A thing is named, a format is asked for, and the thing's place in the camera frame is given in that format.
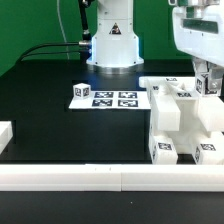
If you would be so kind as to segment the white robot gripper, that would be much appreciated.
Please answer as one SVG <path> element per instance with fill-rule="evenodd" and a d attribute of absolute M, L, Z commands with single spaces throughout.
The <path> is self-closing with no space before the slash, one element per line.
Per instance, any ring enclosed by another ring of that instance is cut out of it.
<path fill-rule="evenodd" d="M 173 7 L 177 49 L 195 56 L 195 75 L 209 73 L 208 88 L 220 95 L 224 77 L 224 0 L 168 0 L 168 4 Z M 209 69 L 207 61 L 213 63 Z"/>

